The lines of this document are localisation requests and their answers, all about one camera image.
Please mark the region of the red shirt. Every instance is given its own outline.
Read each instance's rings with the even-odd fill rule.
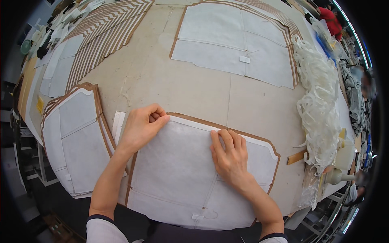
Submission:
[[[338,19],[331,10],[319,7],[320,9],[320,19],[325,19],[327,27],[331,35],[334,35],[337,40],[340,40],[342,37],[342,26],[340,25]]]

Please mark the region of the person in red shirt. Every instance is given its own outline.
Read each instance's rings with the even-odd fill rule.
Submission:
[[[316,9],[318,13],[320,14],[320,19],[325,19],[327,23],[327,27],[331,33],[331,35],[334,35],[335,38],[340,41],[340,38],[342,37],[342,24],[343,20],[341,19],[341,16],[338,16],[337,12],[332,12],[331,10],[318,7]]]

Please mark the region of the forearm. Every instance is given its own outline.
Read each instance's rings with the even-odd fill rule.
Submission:
[[[261,238],[271,233],[284,232],[284,220],[275,201],[258,185],[254,177],[240,193],[251,203],[255,216],[262,223]]]
[[[92,193],[89,215],[101,214],[114,219],[119,198],[120,182],[126,169],[128,155],[116,150],[107,167],[100,175]]]

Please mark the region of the striped stack of material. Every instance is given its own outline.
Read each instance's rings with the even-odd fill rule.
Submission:
[[[83,35],[70,71],[66,92],[109,54],[127,45],[154,0],[124,0],[91,12],[66,37]]]

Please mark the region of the black sleeve trim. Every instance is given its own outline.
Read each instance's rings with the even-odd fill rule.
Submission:
[[[108,221],[108,222],[112,223],[113,225],[115,225],[117,227],[115,221],[113,221],[112,219],[108,218],[107,216],[104,216],[104,215],[101,215],[101,214],[91,215],[91,216],[88,217],[88,219],[86,221],[88,222],[91,219],[103,219],[105,221]]]
[[[272,234],[268,234],[268,235],[262,237],[262,239],[260,239],[260,240],[258,241],[258,243],[261,242],[261,241],[263,241],[263,240],[266,240],[266,239],[269,239],[269,238],[274,238],[274,237],[282,237],[282,238],[285,238],[286,240],[288,240],[288,237],[286,236],[286,234],[282,234],[282,233],[272,233]]]

